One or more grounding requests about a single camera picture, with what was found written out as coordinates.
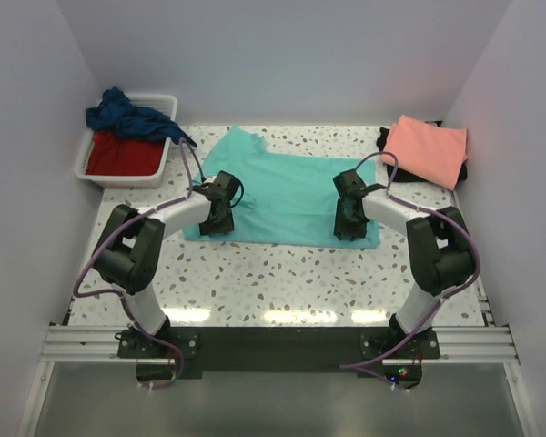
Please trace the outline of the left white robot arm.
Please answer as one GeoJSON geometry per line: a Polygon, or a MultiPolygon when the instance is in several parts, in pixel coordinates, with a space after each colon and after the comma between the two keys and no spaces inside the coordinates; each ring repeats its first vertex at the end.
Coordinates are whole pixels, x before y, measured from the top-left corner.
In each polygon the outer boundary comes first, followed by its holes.
{"type": "Polygon", "coordinates": [[[152,285],[164,240],[189,227],[210,237],[232,232],[232,208],[235,198],[243,195],[242,182],[220,171],[183,198],[142,212],[127,205],[112,210],[96,244],[92,268],[119,293],[128,318],[141,332],[137,344],[148,356],[160,357],[170,346],[165,330],[169,321],[152,285]]]}

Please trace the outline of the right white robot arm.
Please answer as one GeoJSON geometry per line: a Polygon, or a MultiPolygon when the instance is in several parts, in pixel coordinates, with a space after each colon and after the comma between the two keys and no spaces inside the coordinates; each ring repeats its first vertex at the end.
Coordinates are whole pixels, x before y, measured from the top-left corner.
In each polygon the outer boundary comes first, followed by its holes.
{"type": "Polygon", "coordinates": [[[460,211],[430,209],[390,193],[381,184],[366,184],[356,170],[333,178],[337,202],[334,235],[359,240],[377,221],[406,238],[413,283],[409,296],[389,320],[389,351],[409,357],[420,345],[443,301],[479,276],[480,258],[460,211]]]}

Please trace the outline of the teal t-shirt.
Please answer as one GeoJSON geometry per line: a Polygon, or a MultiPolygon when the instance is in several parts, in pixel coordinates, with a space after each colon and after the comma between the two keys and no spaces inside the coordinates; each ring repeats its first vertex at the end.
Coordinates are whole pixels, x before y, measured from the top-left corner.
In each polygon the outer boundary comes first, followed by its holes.
{"type": "Polygon", "coordinates": [[[265,139],[233,126],[202,163],[205,175],[223,170],[244,187],[233,208],[234,230],[202,235],[199,226],[183,230],[192,241],[234,241],[339,249],[375,249],[379,225],[365,225],[366,236],[355,241],[334,236],[338,192],[333,178],[353,169],[355,158],[300,156],[267,151],[265,139]]]}

